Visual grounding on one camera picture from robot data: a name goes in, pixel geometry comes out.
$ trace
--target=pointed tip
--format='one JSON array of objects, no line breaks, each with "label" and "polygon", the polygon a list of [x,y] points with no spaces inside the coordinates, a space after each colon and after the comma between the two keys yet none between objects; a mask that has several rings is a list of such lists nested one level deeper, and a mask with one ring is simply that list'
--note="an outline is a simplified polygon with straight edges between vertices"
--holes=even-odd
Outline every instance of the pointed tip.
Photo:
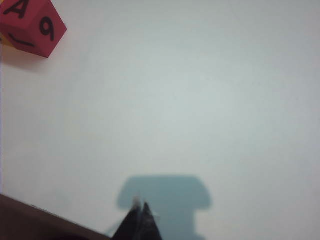
[{"label": "pointed tip", "polygon": [[160,231],[152,215],[151,209],[148,203],[144,203],[141,223],[138,231],[140,240],[162,240]]},{"label": "pointed tip", "polygon": [[135,196],[132,201],[132,208],[131,210],[141,209],[141,201],[139,196]]},{"label": "pointed tip", "polygon": [[113,235],[112,240],[131,240],[140,223],[141,211],[140,201],[133,201],[131,210]]}]

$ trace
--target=dark object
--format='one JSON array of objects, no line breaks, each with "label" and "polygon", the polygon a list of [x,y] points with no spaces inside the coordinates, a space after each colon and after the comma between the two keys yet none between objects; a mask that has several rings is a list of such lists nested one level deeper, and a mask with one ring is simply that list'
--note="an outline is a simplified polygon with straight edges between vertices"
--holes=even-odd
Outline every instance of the dark object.
[{"label": "dark object", "polygon": [[162,240],[149,205],[134,203],[112,240]]},{"label": "dark object", "polygon": [[110,238],[0,194],[0,240],[110,240]]}]

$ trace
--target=number 9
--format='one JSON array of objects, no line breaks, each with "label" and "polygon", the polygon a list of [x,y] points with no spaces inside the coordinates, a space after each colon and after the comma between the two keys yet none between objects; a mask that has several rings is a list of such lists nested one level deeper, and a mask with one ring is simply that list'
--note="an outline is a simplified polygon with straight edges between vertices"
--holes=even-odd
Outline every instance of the number 9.
[{"label": "number 9", "polygon": [[52,23],[51,19],[47,16],[43,17],[40,21],[40,32],[47,36],[50,34],[50,40],[55,40],[55,30],[54,30],[54,24]]}]

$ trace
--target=black object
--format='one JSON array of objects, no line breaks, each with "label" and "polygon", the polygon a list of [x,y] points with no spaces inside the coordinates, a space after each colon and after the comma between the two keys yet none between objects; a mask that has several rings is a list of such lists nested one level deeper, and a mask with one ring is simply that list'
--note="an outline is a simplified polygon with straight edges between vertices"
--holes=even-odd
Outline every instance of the black object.
[{"label": "black object", "polygon": [[141,210],[140,202],[133,204],[112,240],[162,240],[149,205],[145,202]]}]

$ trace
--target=white surface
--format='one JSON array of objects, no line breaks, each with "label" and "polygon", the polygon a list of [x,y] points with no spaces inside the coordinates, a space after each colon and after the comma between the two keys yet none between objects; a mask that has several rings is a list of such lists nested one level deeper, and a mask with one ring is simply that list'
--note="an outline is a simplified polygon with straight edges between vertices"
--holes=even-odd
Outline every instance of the white surface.
[{"label": "white surface", "polygon": [[3,193],[106,233],[129,178],[193,176],[207,240],[319,238],[320,1],[53,3],[49,59],[2,49]]}]

